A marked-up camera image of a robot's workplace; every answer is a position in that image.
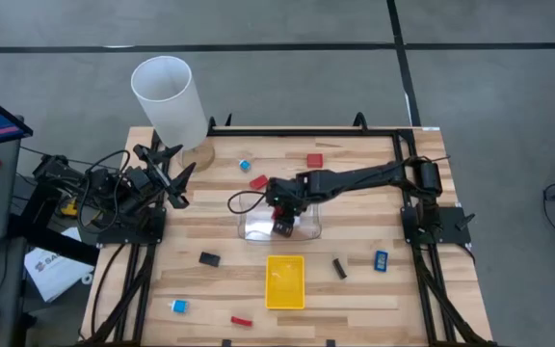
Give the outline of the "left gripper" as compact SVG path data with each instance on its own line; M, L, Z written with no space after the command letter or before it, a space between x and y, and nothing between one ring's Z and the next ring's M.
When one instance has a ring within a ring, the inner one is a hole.
M183 145L165 147L162 150L153 150L142 145L133 147L137 157L146 163L145 174L157 188L157 193L165 193L174 209L185 209L190 204L185 193L197 163L191 163L176 178L170 178L168 170L163 170L161 165L170 163L182 148Z

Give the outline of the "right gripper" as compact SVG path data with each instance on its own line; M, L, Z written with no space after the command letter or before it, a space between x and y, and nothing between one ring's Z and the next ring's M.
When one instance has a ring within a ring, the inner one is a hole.
M305 199L308 175L298 173L294 178L271 177L266 187L266 202L274 208L275 218L294 218L304 213L309 202ZM273 233L289 238L293 220L274 220Z

